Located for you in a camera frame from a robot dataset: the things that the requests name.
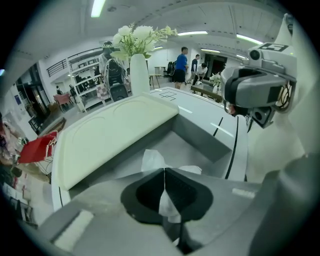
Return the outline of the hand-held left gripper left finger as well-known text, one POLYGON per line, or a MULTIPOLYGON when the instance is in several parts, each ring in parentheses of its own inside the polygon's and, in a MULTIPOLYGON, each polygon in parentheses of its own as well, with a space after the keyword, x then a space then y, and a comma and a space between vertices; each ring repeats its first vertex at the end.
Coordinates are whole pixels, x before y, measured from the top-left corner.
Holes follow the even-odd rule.
POLYGON ((49 256, 175 256, 159 225, 142 224, 121 202, 123 190, 151 171, 95 184, 52 214, 39 228, 49 256))

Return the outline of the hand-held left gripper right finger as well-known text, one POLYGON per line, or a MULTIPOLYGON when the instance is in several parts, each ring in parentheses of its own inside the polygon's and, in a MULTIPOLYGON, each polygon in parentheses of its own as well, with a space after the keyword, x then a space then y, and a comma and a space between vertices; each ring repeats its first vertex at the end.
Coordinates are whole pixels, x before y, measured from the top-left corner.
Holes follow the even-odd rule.
POLYGON ((262 221, 262 187, 241 181, 165 170, 165 187, 182 218, 179 243, 166 256, 249 256, 262 221))

